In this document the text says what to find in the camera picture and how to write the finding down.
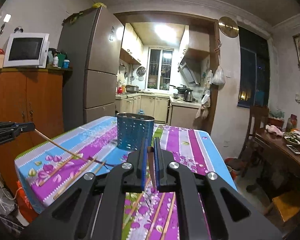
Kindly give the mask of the bamboo chopstick dark tip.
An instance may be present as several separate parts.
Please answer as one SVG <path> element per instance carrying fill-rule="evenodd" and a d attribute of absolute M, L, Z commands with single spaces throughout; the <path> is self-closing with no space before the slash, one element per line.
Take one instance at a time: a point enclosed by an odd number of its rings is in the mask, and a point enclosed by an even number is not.
<path fill-rule="evenodd" d="M 161 195 L 160 202 L 159 202 L 158 207 L 157 207 L 157 209 L 156 209 L 156 211 L 155 211 L 155 213 L 154 213 L 154 217 L 153 217 L 153 220 L 152 220 L 152 222 L 151 222 L 151 226 L 149 227 L 149 231 L 148 231 L 148 233 L 147 233 L 147 236 L 146 236 L 145 240 L 149 240 L 149 238 L 150 238 L 150 236 L 151 236 L 151 233 L 152 233 L 152 231 L 153 231 L 153 229 L 154 229 L 154 226 L 155 226 L 155 223 L 156 223 L 156 221 L 157 221 L 157 217 L 158 217 L 160 208 L 161 208 L 162 203 L 163 203 L 163 201 L 164 201 L 165 194 L 166 194 L 166 193 L 163 193 L 163 194 Z"/>

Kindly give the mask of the kitchen window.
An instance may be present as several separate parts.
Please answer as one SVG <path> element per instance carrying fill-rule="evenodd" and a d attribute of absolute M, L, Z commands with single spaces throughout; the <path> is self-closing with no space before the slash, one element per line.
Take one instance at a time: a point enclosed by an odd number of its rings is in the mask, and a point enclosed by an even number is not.
<path fill-rule="evenodd" d="M 149 50 L 148 55 L 148 89 L 168 91 L 170 88 L 172 70 L 173 50 L 153 49 Z"/>

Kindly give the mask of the blue perforated utensil holder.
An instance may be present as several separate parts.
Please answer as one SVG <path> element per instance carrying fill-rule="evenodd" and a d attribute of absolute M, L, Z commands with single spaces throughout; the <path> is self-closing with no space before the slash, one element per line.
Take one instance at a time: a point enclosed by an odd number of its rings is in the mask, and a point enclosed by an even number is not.
<path fill-rule="evenodd" d="M 117 147 L 126 151 L 136 151 L 145 141 L 151 146 L 154 118 L 152 116 L 134 113 L 119 113 L 117 115 Z"/>

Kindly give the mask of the floral striped tablecloth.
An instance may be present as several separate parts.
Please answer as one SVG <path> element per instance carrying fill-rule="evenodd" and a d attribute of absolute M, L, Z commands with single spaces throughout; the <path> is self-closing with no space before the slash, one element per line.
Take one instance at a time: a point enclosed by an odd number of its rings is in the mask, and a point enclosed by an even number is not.
<path fill-rule="evenodd" d="M 153 135 L 159 137 L 160 146 L 163 150 L 172 152 L 175 161 L 188 166 L 191 171 L 198 174 L 207 174 L 211 171 L 216 172 L 228 184 L 234 186 L 234 181 L 224 160 L 207 132 L 157 124 L 154 126 Z M 80 176 L 86 172 L 93 172 L 104 161 L 106 163 L 97 175 L 109 172 L 113 165 L 124 163 L 128 157 L 127 151 L 117 147 L 117 119 L 112 116 L 104 116 L 64 133 L 56 139 L 56 143 L 70 152 L 78 154 L 80 157 L 96 159 Z M 39 187 L 39 183 L 47 178 L 58 165 L 61 165 L 71 157 L 72 155 L 49 142 L 40 144 L 16 157 L 14 165 L 17 176 L 30 204 L 37 213 L 41 213 L 49 206 L 59 189 L 70 180 L 75 172 L 88 163 L 88 161 L 74 157 L 73 160 L 61 168 L 44 185 Z M 122 230 L 123 239 L 146 238 L 161 195 L 162 193 L 155 191 L 152 186 L 153 212 L 149 219 L 150 222 L 141 229 Z M 161 238 L 172 197 L 173 193 L 165 194 L 157 221 L 149 239 Z M 177 202 L 175 200 L 165 239 L 178 238 Z"/>

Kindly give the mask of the bamboo chopstick far left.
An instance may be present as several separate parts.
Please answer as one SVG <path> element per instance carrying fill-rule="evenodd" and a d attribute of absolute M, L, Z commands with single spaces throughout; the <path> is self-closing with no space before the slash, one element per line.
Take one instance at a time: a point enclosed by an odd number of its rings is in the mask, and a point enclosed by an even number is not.
<path fill-rule="evenodd" d="M 66 161 L 64 161 L 61 165 L 58 165 L 57 168 L 47 177 L 45 178 L 43 181 L 41 181 L 39 183 L 39 187 L 41 187 L 42 185 L 44 185 L 51 177 L 53 177 L 61 168 L 63 168 L 67 163 L 69 163 L 71 160 L 74 159 L 74 156 L 72 156 L 71 158 L 67 159 Z"/>

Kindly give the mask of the steel electric kettle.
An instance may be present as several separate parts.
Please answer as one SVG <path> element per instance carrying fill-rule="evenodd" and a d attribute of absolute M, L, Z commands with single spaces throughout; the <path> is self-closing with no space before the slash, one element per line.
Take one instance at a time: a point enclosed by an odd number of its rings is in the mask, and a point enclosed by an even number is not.
<path fill-rule="evenodd" d="M 184 100 L 186 102 L 192 102 L 193 101 L 193 94 L 192 94 L 191 89 L 188 89 L 184 92 Z"/>

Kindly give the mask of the black wok on stove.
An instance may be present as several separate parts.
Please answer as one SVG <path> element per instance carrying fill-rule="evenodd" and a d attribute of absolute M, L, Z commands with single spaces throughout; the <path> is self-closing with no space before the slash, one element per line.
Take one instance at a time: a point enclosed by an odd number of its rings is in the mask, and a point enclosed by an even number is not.
<path fill-rule="evenodd" d="M 184 94 L 187 91 L 192 91 L 192 89 L 186 87 L 185 85 L 181 85 L 181 87 L 177 87 L 175 85 L 170 85 L 170 87 L 173 87 L 173 88 L 177 89 L 178 90 L 178 94 Z"/>

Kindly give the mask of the white bottle on cabinet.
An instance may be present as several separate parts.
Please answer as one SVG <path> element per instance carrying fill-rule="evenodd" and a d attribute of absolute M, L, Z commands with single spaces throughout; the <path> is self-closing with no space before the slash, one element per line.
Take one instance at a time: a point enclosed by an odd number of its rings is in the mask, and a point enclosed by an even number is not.
<path fill-rule="evenodd" d="M 56 55 L 56 56 L 53 57 L 53 66 L 58 67 L 58 64 L 59 64 L 59 58 Z"/>

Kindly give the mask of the blue lidded jar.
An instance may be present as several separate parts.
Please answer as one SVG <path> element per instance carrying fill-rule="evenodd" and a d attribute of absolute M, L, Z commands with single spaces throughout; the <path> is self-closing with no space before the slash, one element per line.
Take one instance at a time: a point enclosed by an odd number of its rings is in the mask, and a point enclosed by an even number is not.
<path fill-rule="evenodd" d="M 70 64 L 69 60 L 64 60 L 62 68 L 68 69 L 69 68 L 69 64 Z"/>

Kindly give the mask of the green cup on cabinet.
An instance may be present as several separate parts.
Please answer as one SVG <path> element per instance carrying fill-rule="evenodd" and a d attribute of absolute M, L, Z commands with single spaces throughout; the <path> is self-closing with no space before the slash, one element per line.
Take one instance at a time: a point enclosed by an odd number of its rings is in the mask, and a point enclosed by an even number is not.
<path fill-rule="evenodd" d="M 63 62 L 64 62 L 64 60 L 66 58 L 66 55 L 58 53 L 57 57 L 58 57 L 58 67 L 62 68 L 63 67 Z"/>

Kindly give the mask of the white plastic bag hanging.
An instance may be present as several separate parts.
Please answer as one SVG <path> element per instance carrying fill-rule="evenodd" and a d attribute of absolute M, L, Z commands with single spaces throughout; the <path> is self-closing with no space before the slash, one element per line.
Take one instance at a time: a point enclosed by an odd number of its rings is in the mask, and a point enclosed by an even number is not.
<path fill-rule="evenodd" d="M 221 66 L 218 66 L 214 76 L 212 77 L 212 83 L 217 86 L 225 85 L 225 76 Z"/>

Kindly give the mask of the dark wooden chair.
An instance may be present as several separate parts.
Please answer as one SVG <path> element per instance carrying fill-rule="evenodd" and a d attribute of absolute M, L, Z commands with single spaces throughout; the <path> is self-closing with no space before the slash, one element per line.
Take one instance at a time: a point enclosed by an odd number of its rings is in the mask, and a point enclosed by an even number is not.
<path fill-rule="evenodd" d="M 268 123 L 268 116 L 269 116 L 269 108 L 267 106 L 250 107 L 248 128 L 245 135 L 243 147 L 238 157 L 242 163 L 242 169 L 241 169 L 242 178 L 244 178 L 245 175 L 247 174 L 249 167 L 259 164 L 260 162 L 259 152 L 261 150 L 261 147 L 258 146 L 258 144 L 255 141 L 256 132 L 258 129 L 265 128 L 266 124 Z M 252 153 L 247 160 L 244 160 L 243 155 L 247 148 L 249 150 L 252 150 Z"/>

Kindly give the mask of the pink cloth on table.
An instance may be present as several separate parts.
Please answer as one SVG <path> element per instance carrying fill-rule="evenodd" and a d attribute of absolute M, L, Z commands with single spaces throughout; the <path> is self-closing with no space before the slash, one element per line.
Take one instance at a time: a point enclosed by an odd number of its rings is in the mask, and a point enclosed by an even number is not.
<path fill-rule="evenodd" d="M 277 128 L 275 125 L 266 125 L 265 130 L 268 133 L 273 134 L 277 137 L 283 137 L 283 132 L 279 128 Z"/>

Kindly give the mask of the dark room window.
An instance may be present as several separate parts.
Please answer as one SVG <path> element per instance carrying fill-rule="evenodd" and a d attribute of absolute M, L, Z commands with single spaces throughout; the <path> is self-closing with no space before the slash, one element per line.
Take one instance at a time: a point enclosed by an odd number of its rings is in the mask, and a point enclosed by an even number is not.
<path fill-rule="evenodd" d="M 266 106 L 269 100 L 270 58 L 268 42 L 257 34 L 239 28 L 241 76 L 238 107 Z"/>

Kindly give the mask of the dark wooden side table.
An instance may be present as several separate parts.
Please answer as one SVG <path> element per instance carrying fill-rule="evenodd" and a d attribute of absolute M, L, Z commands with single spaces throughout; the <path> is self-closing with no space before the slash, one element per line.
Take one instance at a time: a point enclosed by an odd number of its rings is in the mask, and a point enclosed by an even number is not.
<path fill-rule="evenodd" d="M 255 134 L 263 167 L 254 184 L 246 187 L 253 192 L 260 187 L 269 199 L 300 190 L 300 154 L 294 154 L 282 137 L 259 128 Z"/>

